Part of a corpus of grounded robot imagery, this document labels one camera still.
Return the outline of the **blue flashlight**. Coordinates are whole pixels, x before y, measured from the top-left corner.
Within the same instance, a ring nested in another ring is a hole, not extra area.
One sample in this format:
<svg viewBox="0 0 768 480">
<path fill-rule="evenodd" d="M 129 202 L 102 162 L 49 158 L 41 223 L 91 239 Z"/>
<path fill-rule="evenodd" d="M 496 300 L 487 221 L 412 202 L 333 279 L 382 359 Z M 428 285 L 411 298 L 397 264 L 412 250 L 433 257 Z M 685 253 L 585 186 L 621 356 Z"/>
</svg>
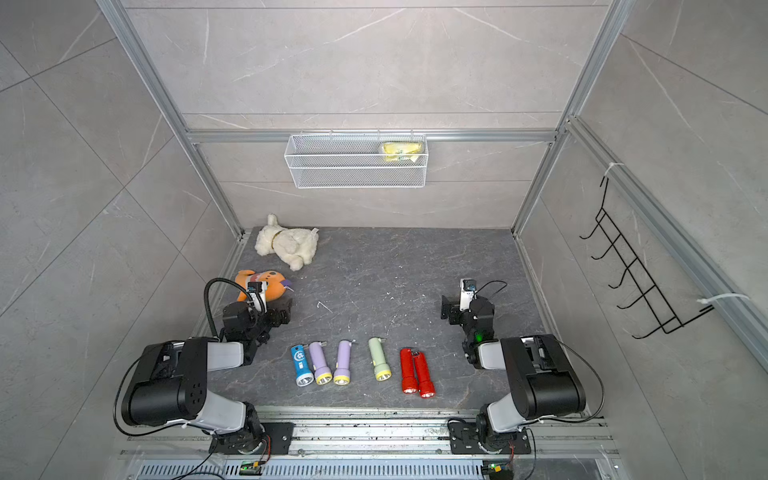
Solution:
<svg viewBox="0 0 768 480">
<path fill-rule="evenodd" d="M 295 370 L 295 383 L 298 387 L 305 387 L 314 382 L 314 374 L 308 364 L 307 355 L 303 345 L 295 345 L 291 348 L 291 357 Z"/>
</svg>

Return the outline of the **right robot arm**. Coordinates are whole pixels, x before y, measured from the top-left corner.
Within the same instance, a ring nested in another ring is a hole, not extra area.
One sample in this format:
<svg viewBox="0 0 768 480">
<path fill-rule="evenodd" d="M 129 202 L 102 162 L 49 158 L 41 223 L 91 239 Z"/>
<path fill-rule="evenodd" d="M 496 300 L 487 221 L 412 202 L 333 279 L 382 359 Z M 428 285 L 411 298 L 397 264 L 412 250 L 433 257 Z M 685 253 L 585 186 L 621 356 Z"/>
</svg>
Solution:
<svg viewBox="0 0 768 480">
<path fill-rule="evenodd" d="M 539 420 L 564 420 L 586 407 L 584 387 L 561 343 L 551 334 L 494 336 L 495 306 L 482 296 L 441 298 L 440 317 L 462 328 L 462 349 L 477 370 L 502 370 L 509 392 L 483 406 L 462 436 L 468 448 L 497 453 Z"/>
</svg>

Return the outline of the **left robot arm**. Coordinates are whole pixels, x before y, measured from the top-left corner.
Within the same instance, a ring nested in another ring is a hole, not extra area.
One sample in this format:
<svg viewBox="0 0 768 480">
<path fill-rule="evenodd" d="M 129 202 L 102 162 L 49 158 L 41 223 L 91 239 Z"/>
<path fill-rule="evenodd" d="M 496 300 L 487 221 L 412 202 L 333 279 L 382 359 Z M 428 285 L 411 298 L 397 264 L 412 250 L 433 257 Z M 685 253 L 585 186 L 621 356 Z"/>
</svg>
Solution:
<svg viewBox="0 0 768 480">
<path fill-rule="evenodd" d="M 129 426 L 197 428 L 211 437 L 209 452 L 222 455 L 286 455 L 294 424 L 262 424 L 255 407 L 208 389 L 210 372 L 248 366 L 270 331 L 290 322 L 292 301 L 262 312 L 245 301 L 223 309 L 226 339 L 195 337 L 149 345 L 136 362 L 120 404 Z"/>
</svg>

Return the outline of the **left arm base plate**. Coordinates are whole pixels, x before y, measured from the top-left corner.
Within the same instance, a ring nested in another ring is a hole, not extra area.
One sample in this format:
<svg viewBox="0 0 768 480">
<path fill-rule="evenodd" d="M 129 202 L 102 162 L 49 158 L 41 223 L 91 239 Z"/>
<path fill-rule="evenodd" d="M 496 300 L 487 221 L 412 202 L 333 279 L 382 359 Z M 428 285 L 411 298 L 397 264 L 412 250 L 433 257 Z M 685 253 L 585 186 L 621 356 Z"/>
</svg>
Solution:
<svg viewBox="0 0 768 480">
<path fill-rule="evenodd" d="M 268 422 L 260 424 L 256 430 L 246 426 L 238 432 L 213 435 L 208 452 L 223 455 L 287 455 L 294 427 L 292 422 Z"/>
</svg>

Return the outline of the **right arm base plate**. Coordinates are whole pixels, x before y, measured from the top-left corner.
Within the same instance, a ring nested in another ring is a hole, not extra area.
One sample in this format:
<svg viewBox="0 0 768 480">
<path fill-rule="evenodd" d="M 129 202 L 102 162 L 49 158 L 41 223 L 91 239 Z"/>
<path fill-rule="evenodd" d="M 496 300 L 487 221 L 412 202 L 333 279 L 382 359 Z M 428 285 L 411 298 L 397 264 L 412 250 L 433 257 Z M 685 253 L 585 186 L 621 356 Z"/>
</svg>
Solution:
<svg viewBox="0 0 768 480">
<path fill-rule="evenodd" d="M 520 431 L 497 433 L 482 415 L 478 415 L 473 421 L 449 418 L 446 426 L 449 431 L 451 453 L 454 455 L 532 453 L 529 436 L 526 433 Z"/>
</svg>

